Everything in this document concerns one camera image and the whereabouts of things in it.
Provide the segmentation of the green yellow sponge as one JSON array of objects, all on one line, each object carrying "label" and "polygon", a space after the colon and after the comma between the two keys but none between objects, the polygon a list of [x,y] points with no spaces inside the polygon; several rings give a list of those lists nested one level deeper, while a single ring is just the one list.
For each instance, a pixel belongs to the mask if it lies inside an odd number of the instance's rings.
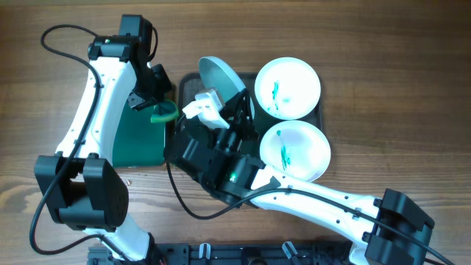
[{"label": "green yellow sponge", "polygon": [[169,99],[157,103],[154,106],[150,121],[152,123],[166,123],[180,116],[177,105]]}]

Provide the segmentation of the white plate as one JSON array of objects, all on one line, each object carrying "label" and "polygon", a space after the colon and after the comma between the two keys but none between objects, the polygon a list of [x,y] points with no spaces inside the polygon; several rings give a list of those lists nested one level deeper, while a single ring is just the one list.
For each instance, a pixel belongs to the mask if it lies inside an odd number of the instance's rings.
[{"label": "white plate", "polygon": [[330,144],[320,129],[305,121],[283,121],[262,137],[261,160],[286,174],[312,182],[322,176],[331,158]]},{"label": "white plate", "polygon": [[319,104],[321,82],[305,61],[280,57],[258,72],[254,92],[267,114],[276,119],[295,120],[307,116]]},{"label": "white plate", "polygon": [[213,89],[221,97],[223,105],[219,113],[224,119],[241,110],[246,119],[253,121],[255,107],[242,78],[222,59],[215,56],[201,57],[198,62],[203,85]]}]

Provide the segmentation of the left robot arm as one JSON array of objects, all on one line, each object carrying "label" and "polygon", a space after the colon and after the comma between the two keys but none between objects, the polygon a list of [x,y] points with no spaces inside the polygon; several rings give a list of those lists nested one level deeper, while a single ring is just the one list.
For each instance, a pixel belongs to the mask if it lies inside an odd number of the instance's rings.
[{"label": "left robot arm", "polygon": [[123,15],[116,35],[95,35],[82,64],[88,81],[72,124],[53,155],[41,155],[34,167],[47,208],[58,224],[99,240],[116,264],[164,264],[154,237],[128,213],[126,184],[113,168],[116,134],[127,128],[136,142],[126,151],[150,153],[157,136],[146,123],[124,122],[123,110],[150,110],[150,121],[165,124],[179,115],[166,98],[173,85],[162,65],[152,66],[157,30],[141,15]]}]

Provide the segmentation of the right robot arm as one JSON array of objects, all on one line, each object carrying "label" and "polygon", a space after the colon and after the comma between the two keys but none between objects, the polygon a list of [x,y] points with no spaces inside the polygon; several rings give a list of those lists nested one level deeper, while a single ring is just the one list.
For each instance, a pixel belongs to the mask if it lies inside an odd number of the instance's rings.
[{"label": "right robot arm", "polygon": [[226,103],[208,91],[184,107],[166,162],[228,209],[247,203],[337,232],[351,241],[352,264],[423,264],[431,254],[434,221],[405,194],[347,194],[294,177],[240,153],[241,142],[255,134],[247,91]]}]

